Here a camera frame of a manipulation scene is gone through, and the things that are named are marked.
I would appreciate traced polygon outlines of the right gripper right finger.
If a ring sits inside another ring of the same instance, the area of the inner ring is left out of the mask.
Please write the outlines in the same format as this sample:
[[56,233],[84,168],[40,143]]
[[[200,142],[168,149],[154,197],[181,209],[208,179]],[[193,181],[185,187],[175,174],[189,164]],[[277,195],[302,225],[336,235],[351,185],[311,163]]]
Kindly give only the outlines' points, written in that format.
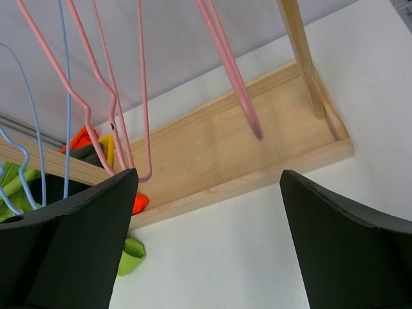
[[285,170],[281,194],[311,308],[410,308],[411,222]]

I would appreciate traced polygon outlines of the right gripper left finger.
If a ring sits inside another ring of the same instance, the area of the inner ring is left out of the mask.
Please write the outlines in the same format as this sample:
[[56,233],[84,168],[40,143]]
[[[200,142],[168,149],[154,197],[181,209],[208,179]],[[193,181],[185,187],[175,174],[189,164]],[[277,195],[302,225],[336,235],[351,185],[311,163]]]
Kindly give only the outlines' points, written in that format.
[[2,308],[107,308],[138,189],[127,169],[1,223]]

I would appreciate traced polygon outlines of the black shorts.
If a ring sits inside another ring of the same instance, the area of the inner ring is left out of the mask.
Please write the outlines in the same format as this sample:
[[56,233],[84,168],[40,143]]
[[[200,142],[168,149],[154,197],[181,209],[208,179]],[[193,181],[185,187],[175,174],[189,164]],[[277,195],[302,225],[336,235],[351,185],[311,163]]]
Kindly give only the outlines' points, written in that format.
[[[46,205],[55,203],[64,197],[64,178],[52,174],[45,176],[46,180]],[[91,186],[84,183],[69,180],[68,196],[89,189]],[[42,205],[42,182],[38,178],[29,185],[33,199],[39,205]]]

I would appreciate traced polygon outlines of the lime green shorts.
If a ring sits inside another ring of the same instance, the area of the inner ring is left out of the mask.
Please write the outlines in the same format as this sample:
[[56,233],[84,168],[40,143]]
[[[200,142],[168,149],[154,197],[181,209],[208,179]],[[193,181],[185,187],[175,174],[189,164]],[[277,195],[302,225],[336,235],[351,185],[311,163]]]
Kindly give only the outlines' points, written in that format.
[[[4,162],[1,166],[1,188],[12,206],[17,210],[27,213],[33,211],[30,201],[25,193],[19,177],[20,165]],[[45,175],[45,182],[41,180],[41,172],[30,167],[24,171],[26,183],[38,207],[42,206],[42,189],[46,189],[46,203],[49,205],[59,201],[64,196],[64,178],[52,174]],[[118,276],[126,276],[145,259],[144,245],[134,238],[127,238],[124,243],[122,256],[118,266]]]

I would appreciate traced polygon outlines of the orange mesh shorts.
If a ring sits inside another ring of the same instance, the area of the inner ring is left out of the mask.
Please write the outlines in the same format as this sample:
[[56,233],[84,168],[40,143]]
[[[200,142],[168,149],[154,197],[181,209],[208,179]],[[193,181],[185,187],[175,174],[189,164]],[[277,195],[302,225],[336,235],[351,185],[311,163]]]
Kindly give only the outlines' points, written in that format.
[[[93,132],[99,140],[97,131],[94,129]],[[92,144],[91,138],[86,130],[86,127],[84,126],[78,132],[78,134],[70,140],[70,150],[77,149],[89,144]],[[142,212],[148,205],[149,199],[144,194],[138,193],[135,199],[132,215]]]

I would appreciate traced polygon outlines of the pink hanger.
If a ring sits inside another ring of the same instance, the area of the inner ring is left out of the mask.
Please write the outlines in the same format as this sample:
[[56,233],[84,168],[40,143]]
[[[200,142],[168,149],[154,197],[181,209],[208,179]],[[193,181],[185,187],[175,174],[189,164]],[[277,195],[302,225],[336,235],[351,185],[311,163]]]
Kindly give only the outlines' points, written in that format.
[[144,123],[144,183],[153,173],[146,57],[153,50],[153,19],[147,1],[68,1],[91,68],[110,97],[108,123],[123,168],[134,167],[129,122],[124,113],[140,106]]
[[261,124],[258,120],[258,116],[256,111],[252,105],[252,101],[250,96],[247,92],[246,85],[243,81],[241,73],[239,71],[238,65],[234,58],[233,52],[230,48],[229,42],[225,35],[225,31],[221,24],[220,18],[218,16],[216,7],[214,6],[213,1],[208,1],[209,8],[211,10],[211,14],[206,7],[205,1],[197,0],[196,4],[198,5],[202,17],[209,29],[209,32],[212,36],[214,41],[215,47],[219,53],[227,76],[230,80],[232,85],[232,89],[234,90],[236,96],[238,97],[239,104],[243,110],[245,118],[254,133],[255,137],[258,140],[263,139],[263,131],[261,128]]
[[[89,137],[91,138],[93,147],[96,150],[96,153],[98,154],[98,157],[100,159],[100,162],[105,169],[105,171],[110,175],[113,176],[115,175],[114,170],[111,168],[111,166],[108,164],[108,161],[106,160],[106,157],[104,156],[103,150],[100,147],[100,144],[94,134],[93,127],[91,125],[91,108],[89,104],[74,90],[74,88],[71,86],[70,81],[68,78],[65,76],[65,74],[62,71],[61,66],[59,65],[57,59],[55,58],[52,50],[48,46],[46,40],[42,36],[42,33],[40,29],[38,29],[35,21],[31,17],[27,7],[22,1],[16,1],[18,7],[20,8],[22,14],[24,15],[28,25],[32,29],[33,34],[36,36],[38,42],[40,43],[41,47],[43,48],[47,58],[49,59],[51,65],[53,66],[54,70],[56,71],[57,75],[59,76],[62,84],[66,88],[67,92],[76,100],[77,103],[79,103],[82,108],[84,109],[84,126],[88,132]],[[108,91],[111,97],[111,105],[110,105],[110,110],[109,110],[109,123],[113,126],[112,132],[113,132],[113,138],[117,141],[117,146],[116,149],[118,149],[120,146],[120,140],[117,132],[117,126],[115,124],[115,119],[114,119],[114,112],[115,108],[117,106],[117,96],[115,92],[112,90],[112,88],[109,86],[109,84],[104,80],[97,62],[95,60],[95,56],[93,54],[93,51],[91,49],[91,46],[89,45],[89,41],[86,35],[86,32],[84,31],[83,25],[81,23],[80,17],[77,13],[77,10],[75,8],[75,4],[73,1],[68,1],[68,6],[69,9],[71,10],[71,14],[73,16],[73,19],[77,25],[77,30],[79,32],[80,38],[82,39],[84,48],[86,50],[86,53],[89,57],[89,61],[91,63],[91,66],[95,72],[95,75],[97,76],[97,79],[101,84],[105,87],[105,89]]]

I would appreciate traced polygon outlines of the dark olive shorts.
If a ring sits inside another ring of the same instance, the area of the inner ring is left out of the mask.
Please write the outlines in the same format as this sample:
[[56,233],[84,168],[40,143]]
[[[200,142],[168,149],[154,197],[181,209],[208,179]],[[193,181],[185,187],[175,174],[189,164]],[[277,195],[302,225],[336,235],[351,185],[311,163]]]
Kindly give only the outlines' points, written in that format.
[[103,168],[98,154],[92,144],[70,150],[70,157]]

